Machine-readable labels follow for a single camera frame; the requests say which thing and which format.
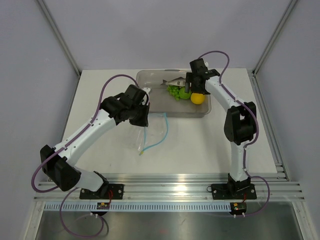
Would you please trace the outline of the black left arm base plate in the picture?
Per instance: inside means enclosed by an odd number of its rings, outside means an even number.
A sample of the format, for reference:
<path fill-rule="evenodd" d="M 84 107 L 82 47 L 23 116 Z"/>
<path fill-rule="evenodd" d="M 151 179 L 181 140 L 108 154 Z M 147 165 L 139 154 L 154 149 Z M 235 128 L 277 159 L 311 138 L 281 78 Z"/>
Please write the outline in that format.
<path fill-rule="evenodd" d="M 81 200 L 122 200 L 124 187 L 124 184 L 109 183 L 108 185 L 102 185 L 97 191 L 82 188 L 79 198 Z"/>

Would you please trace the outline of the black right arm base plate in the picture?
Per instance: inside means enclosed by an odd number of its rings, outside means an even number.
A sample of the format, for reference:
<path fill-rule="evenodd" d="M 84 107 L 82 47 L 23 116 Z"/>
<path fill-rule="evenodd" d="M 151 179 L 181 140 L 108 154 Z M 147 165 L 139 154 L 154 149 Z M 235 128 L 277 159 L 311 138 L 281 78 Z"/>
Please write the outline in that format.
<path fill-rule="evenodd" d="M 207 187 L 214 200 L 256 200 L 257 193 L 254 184 L 232 193 L 226 183 L 214 183 Z"/>

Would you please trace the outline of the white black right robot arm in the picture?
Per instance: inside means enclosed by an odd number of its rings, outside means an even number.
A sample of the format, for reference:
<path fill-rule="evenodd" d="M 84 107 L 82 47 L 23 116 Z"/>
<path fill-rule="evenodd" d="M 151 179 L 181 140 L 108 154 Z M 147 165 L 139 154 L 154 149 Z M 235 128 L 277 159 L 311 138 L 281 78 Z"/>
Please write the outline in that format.
<path fill-rule="evenodd" d="M 246 168 L 246 148 L 258 132 L 257 108 L 254 102 L 244 102 L 222 81 L 222 75 L 209 69 L 202 58 L 190 62 L 186 73 L 185 91 L 212 95 L 226 112 L 224 135 L 231 146 L 231 169 L 226 183 L 213 183 L 210 192 L 214 200 L 255 200 L 254 185 Z"/>

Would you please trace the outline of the yellow toy lemon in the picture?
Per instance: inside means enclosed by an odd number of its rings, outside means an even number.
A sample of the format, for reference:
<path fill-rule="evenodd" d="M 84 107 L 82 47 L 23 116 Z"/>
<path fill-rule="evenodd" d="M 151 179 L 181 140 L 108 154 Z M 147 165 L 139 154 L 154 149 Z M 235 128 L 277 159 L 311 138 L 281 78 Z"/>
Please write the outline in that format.
<path fill-rule="evenodd" d="M 190 101 L 195 105 L 201 105 L 205 101 L 206 97 L 201 93 L 192 93 L 190 96 Z"/>

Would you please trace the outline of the grey toy fish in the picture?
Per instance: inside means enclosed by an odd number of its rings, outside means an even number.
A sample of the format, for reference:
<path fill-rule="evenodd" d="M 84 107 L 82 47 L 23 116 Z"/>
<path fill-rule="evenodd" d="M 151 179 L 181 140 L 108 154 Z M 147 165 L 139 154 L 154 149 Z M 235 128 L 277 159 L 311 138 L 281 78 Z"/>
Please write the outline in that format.
<path fill-rule="evenodd" d="M 184 77 L 178 77 L 173 80 L 162 80 L 161 86 L 176 86 L 176 87 L 185 87 L 186 79 Z"/>

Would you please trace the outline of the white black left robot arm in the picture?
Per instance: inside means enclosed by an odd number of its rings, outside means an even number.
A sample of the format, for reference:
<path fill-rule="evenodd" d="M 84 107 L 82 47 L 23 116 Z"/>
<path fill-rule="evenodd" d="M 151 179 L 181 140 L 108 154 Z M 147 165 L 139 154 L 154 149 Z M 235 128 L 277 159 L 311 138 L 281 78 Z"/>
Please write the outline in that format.
<path fill-rule="evenodd" d="M 54 147 L 40 150 L 42 171 L 63 192 L 73 188 L 84 190 L 86 199 L 103 199 L 111 190 L 109 181 L 97 171 L 76 166 L 80 157 L 103 134 L 122 122 L 147 127 L 150 109 L 149 90 L 129 85 L 125 92 L 100 101 L 97 111 L 81 128 Z"/>

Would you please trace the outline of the clear zip top bag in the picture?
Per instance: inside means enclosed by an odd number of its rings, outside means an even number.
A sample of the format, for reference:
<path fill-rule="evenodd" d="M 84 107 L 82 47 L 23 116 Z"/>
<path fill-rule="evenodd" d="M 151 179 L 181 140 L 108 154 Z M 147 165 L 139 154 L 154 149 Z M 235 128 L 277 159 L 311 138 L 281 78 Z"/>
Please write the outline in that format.
<path fill-rule="evenodd" d="M 169 132 L 169 122 L 165 112 L 150 113 L 147 120 L 148 126 L 139 128 L 137 132 L 136 146 L 140 156 L 161 144 Z"/>

